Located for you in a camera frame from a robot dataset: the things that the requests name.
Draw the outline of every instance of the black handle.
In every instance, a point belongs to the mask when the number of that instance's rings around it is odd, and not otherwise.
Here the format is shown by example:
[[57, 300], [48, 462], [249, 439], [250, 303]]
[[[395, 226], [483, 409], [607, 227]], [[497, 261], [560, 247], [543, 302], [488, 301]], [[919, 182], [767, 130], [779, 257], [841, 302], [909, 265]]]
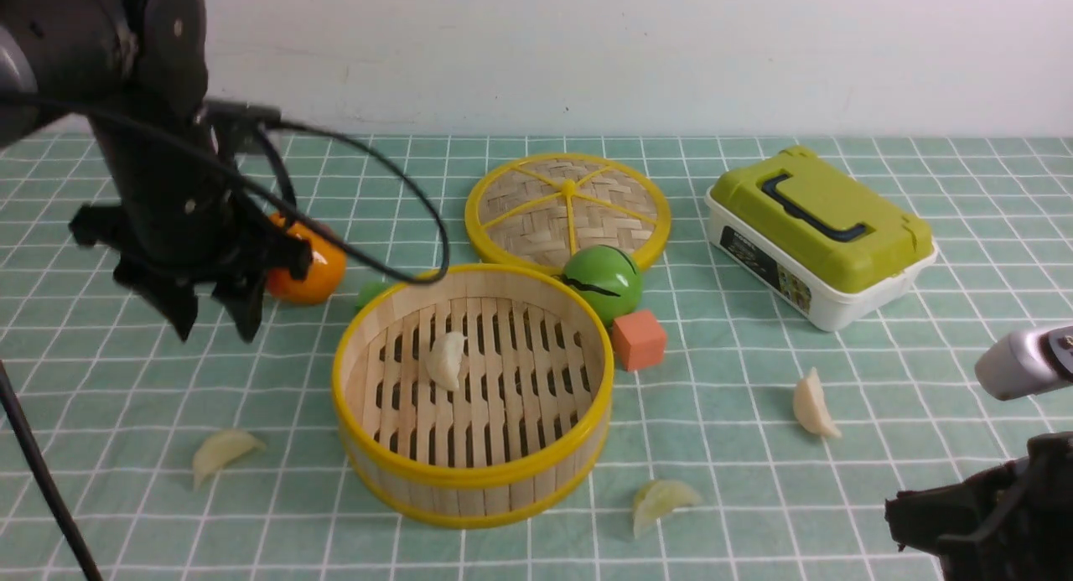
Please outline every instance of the black handle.
[[760, 187], [761, 191], [763, 191], [770, 199], [775, 200], [780, 205], [782, 205], [782, 209], [787, 210], [788, 215], [794, 218], [799, 218], [805, 222], [808, 222], [817, 231], [826, 235], [827, 238], [834, 239], [836, 242], [842, 242], [842, 243], [852, 242], [857, 237], [862, 236], [863, 234], [865, 234], [866, 231], [868, 231], [868, 228], [865, 227], [865, 223], [863, 222], [858, 222], [853, 227], [842, 231], [839, 231], [838, 229], [832, 229], [831, 227], [824, 224], [820, 219], [810, 215], [808, 210], [802, 209], [802, 207], [798, 206], [797, 204], [791, 202], [790, 200], [787, 200], [785, 198], [782, 197], [781, 193], [779, 193], [778, 189], [776, 188], [780, 183], [782, 183], [782, 180], [789, 178], [790, 178], [789, 174], [782, 173], [779, 176], [775, 176], [775, 178], [769, 178], [765, 180], [764, 185]]

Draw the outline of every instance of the yellow rim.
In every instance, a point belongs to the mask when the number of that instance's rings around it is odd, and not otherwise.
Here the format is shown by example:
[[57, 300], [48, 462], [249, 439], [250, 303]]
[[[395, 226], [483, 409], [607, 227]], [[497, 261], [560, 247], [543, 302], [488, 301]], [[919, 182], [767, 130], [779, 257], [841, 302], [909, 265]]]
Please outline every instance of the yellow rim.
[[362, 479], [362, 483], [365, 484], [365, 486], [369, 490], [369, 493], [372, 493], [373, 496], [383, 502], [384, 505], [386, 505], [388, 508], [399, 512], [405, 517], [411, 518], [420, 522], [424, 522], [426, 524], [432, 524], [435, 526], [445, 526], [449, 528], [491, 528], [494, 526], [504, 526], [506, 524], [513, 524], [515, 522], [521, 522], [526, 519], [532, 518], [543, 512], [544, 510], [549, 509], [552, 506], [555, 506], [559, 502], [565, 499], [571, 493], [574, 493], [574, 490], [577, 489], [577, 485], [585, 480], [585, 477], [589, 476], [589, 473], [591, 473], [592, 468], [597, 465], [597, 462], [600, 460], [600, 454], [603, 451], [604, 444], [606, 442], [606, 440], [607, 440], [607, 433], [604, 432], [604, 435], [600, 439], [600, 444], [597, 446], [596, 453], [593, 453], [592, 457], [590, 457], [589, 461], [585, 463], [585, 467], [583, 467], [577, 473], [577, 476], [572, 478], [570, 482], [556, 490], [555, 493], [552, 493], [547, 497], [541, 499], [540, 502], [535, 502], [524, 508], [519, 508], [517, 510], [511, 510], [509, 512], [501, 514], [485, 515], [485, 517], [451, 517], [445, 514], [431, 513], [425, 510], [420, 510], [417, 508], [414, 508], [413, 506], [408, 506], [402, 502], [395, 499], [394, 497], [388, 495], [384, 490], [380, 489], [380, 486], [377, 483], [372, 482], [372, 480], [369, 479], [369, 477], [366, 476], [365, 473], [363, 473], [359, 467], [357, 467], [357, 462], [354, 461], [354, 455], [350, 452], [349, 449], [347, 449], [347, 459], [350, 462], [350, 467], [352, 467], [354, 474], [357, 475], [357, 478]]
[[526, 455], [525, 457], [506, 464], [499, 464], [483, 468], [449, 468], [432, 466], [429, 464], [414, 462], [409, 457], [403, 457], [383, 447], [373, 440], [372, 437], [369, 436], [364, 430], [362, 430], [361, 425], [357, 423], [357, 419], [347, 407], [342, 390], [342, 352], [350, 343], [350, 338], [357, 330], [357, 326], [361, 325], [362, 321], [364, 321], [365, 318], [368, 317], [372, 310], [376, 310], [377, 307], [383, 302], [386, 302], [386, 300], [393, 294], [407, 288], [406, 285], [399, 284], [372, 299], [372, 301], [357, 314], [357, 317], [351, 321], [350, 325], [347, 328], [341, 339], [339, 340], [339, 347], [336, 349], [335, 364], [332, 366], [332, 398], [335, 403], [336, 413], [342, 421], [342, 424], [346, 426], [350, 436], [352, 436], [354, 441], [357, 444], [358, 448], [362, 449], [362, 451], [364, 451], [378, 467], [381, 467], [401, 478], [406, 478], [407, 480], [445, 489], [486, 489], [487, 486], [510, 484], [518, 480], [531, 478], [536, 474], [557, 465], [563, 459], [567, 459], [567, 456], [576, 451], [585, 439], [588, 438], [590, 433], [598, 427], [601, 417], [606, 409], [609, 408], [612, 386], [615, 379], [615, 359], [612, 351], [611, 338], [607, 336], [607, 332], [601, 323], [600, 317], [594, 310], [592, 310], [592, 307], [589, 306], [584, 299], [579, 297], [576, 292], [563, 286], [559, 281], [556, 281], [552, 278], [552, 276], [529, 268], [500, 264], [462, 264], [449, 268], [447, 273], [483, 273], [488, 271], [524, 275], [547, 285], [553, 290], [559, 291], [580, 306], [585, 311], [585, 315], [589, 318], [589, 321], [591, 321], [592, 324], [599, 329], [601, 348], [603, 348], [604, 351], [604, 367], [603, 374], [601, 375], [602, 380], [600, 382], [600, 389], [597, 390], [597, 394], [592, 398], [592, 405], [589, 407], [589, 410], [582, 416], [582, 419], [577, 421], [577, 424], [575, 424], [570, 432], [564, 434], [562, 438], [535, 453]]
[[[556, 186], [549, 183], [548, 178], [542, 176], [538, 173], [529, 172], [523, 169], [521, 165], [528, 164], [530, 162], [539, 162], [541, 160], [548, 160], [554, 158], [560, 159], [571, 159], [579, 160], [584, 162], [591, 162], [596, 164], [602, 164], [599, 171], [589, 173], [588, 175], [582, 177], [576, 184], [572, 184], [572, 189], [563, 189], [562, 192], [553, 193], [552, 195], [546, 195], [540, 198], [539, 200], [533, 200], [521, 204], [520, 206], [495, 218], [488, 222], [481, 222], [481, 214], [479, 210], [481, 199], [484, 198], [487, 188], [498, 180], [503, 174], [510, 171], [520, 172], [523, 174], [532, 176], [541, 181], [547, 183], [548, 185]], [[633, 210], [622, 208], [621, 206], [616, 206], [611, 202], [604, 202], [602, 200], [597, 200], [594, 198], [589, 198], [584, 194], [576, 193], [576, 188], [584, 185], [587, 180], [591, 179], [593, 176], [606, 172], [608, 170], [618, 171], [633, 180], [636, 180], [641, 187], [644, 187], [648, 194], [652, 198], [652, 202], [656, 204], [656, 218], [651, 219], [645, 215], [638, 215]], [[530, 156], [528, 158], [521, 158], [520, 160], [515, 160], [509, 162], [495, 169], [487, 176], [482, 178], [473, 190], [470, 192], [469, 199], [466, 201], [466, 233], [469, 235], [470, 242], [473, 244], [473, 249], [480, 255], [481, 260], [485, 260], [494, 263], [509, 264], [512, 266], [519, 266], [530, 271], [535, 271], [538, 273], [543, 273], [545, 275], [556, 275], [561, 268], [555, 268], [552, 266], [546, 266], [543, 264], [536, 264], [532, 261], [523, 259], [518, 256], [506, 251], [505, 249], [499, 248], [495, 242], [488, 237], [486, 229], [498, 222], [502, 222], [506, 218], [510, 218], [525, 209], [536, 206], [541, 203], [547, 202], [548, 200], [555, 200], [557, 198], [564, 198], [567, 203], [570, 203], [572, 198], [577, 198], [579, 200], [586, 200], [598, 205], [607, 206], [616, 212], [628, 215], [632, 218], [640, 219], [644, 222], [649, 222], [655, 226], [655, 231], [651, 237], [645, 242], [645, 245], [637, 248], [633, 252], [633, 260], [637, 263], [637, 266], [642, 271], [646, 271], [660, 258], [663, 253], [663, 248], [666, 248], [667, 237], [671, 236], [671, 204], [667, 203], [666, 198], [660, 191], [656, 184], [648, 179], [647, 176], [638, 173], [637, 171], [631, 169], [628, 165], [620, 164], [613, 160], [606, 160], [598, 156], [588, 156], [586, 154], [541, 154], [540, 156]], [[567, 231], [570, 234], [570, 251], [571, 253], [577, 251], [577, 236], [574, 231], [574, 214], [573, 206], [567, 206]]]

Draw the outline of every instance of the white wall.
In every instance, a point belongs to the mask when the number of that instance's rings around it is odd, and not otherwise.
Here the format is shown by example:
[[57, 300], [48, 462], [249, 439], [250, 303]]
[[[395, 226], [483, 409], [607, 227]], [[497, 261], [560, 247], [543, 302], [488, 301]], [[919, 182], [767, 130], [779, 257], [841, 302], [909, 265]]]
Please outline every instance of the white wall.
[[207, 0], [210, 88], [359, 131], [1073, 134], [1073, 0]]

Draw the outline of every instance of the label on box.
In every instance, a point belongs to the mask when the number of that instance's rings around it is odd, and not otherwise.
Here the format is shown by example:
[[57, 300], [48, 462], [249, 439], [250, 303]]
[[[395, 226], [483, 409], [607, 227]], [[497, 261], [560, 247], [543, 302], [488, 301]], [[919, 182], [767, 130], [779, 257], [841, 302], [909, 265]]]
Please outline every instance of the label on box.
[[746, 268], [754, 272], [768, 286], [782, 293], [798, 310], [808, 315], [809, 306], [812, 305], [812, 291], [797, 276], [767, 256], [767, 252], [754, 246], [730, 226], [723, 227], [719, 245]]

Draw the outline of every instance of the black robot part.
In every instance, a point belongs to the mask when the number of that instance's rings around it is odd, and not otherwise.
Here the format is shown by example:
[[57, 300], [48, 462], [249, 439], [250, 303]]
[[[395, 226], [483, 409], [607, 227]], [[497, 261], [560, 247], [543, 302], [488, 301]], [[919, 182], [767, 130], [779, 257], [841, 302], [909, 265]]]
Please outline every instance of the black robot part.
[[[234, 168], [235, 143], [260, 130], [264, 110], [205, 102], [205, 32], [204, 0], [0, 0], [0, 89], [93, 104]], [[0, 112], [3, 145], [65, 114]], [[308, 243], [176, 148], [113, 122], [91, 118], [90, 126], [120, 202], [83, 206], [70, 224], [75, 242], [118, 251], [115, 280], [160, 311], [181, 339], [197, 318], [195, 287], [215, 284], [212, 296], [252, 342], [267, 273], [288, 268], [305, 278]]]
[[1035, 436], [1028, 456], [961, 483], [900, 492], [886, 521], [949, 581], [1071, 581], [1073, 433]]

